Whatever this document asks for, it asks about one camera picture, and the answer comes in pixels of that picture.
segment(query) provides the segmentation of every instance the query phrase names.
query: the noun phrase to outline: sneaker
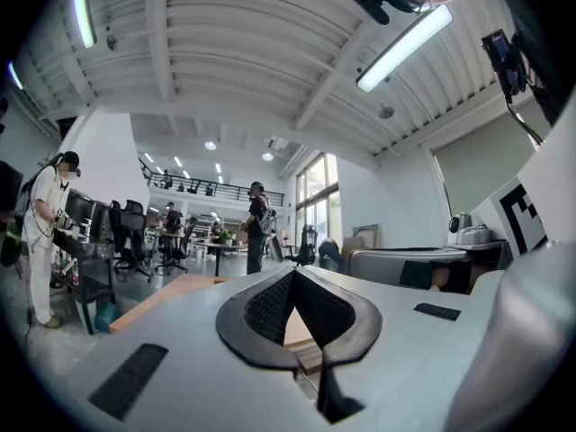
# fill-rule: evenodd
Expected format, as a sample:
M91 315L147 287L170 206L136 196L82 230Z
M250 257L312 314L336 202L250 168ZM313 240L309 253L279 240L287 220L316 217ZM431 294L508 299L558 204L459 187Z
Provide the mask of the sneaker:
M52 317L50 320L48 320L47 323L42 323L42 326L46 327L48 329L56 329L56 328L60 328L62 326L62 322L60 320Z

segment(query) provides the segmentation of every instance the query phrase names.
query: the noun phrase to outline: railing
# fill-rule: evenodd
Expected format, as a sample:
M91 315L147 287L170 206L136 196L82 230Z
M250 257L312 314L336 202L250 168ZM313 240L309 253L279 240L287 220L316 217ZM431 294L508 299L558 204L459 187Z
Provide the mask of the railing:
M147 165L139 159L142 167L142 174L148 182L148 186L169 192L184 194L199 194L207 197L214 197L221 200L236 200L248 203L250 201L250 189L238 185L220 184L202 179L187 179L180 175L169 175L170 180L165 181L165 175L154 173ZM265 196L273 206L284 206L284 194L276 192L266 192Z

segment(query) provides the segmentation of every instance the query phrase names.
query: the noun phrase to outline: white outfit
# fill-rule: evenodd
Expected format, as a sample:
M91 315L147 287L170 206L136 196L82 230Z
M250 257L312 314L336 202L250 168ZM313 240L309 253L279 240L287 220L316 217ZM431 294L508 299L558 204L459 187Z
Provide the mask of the white outfit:
M50 258L54 241L55 224L44 220L35 208L35 202L42 200L57 212L64 191L62 178L54 166L44 168L38 174L31 191L31 206L24 216L23 236L30 252L30 291L36 318L42 324L48 323L50 312Z

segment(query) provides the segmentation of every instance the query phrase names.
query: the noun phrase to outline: camera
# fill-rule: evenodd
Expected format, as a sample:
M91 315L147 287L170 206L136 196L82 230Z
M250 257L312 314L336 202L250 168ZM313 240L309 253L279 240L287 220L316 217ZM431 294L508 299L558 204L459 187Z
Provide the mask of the camera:
M390 16L382 9L383 0L354 0L372 18L381 25L390 22Z
M515 37L510 43L500 29L482 39L482 47L490 58L508 104L512 103L512 96L526 90L527 83L526 68Z

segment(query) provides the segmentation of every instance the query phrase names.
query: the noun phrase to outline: potted plant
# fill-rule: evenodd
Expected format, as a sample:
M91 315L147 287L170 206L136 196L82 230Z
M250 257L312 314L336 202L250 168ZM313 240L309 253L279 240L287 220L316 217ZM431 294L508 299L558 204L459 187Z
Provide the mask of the potted plant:
M232 246L232 234L229 230L224 229L220 233L220 240L224 242L224 245L231 247Z

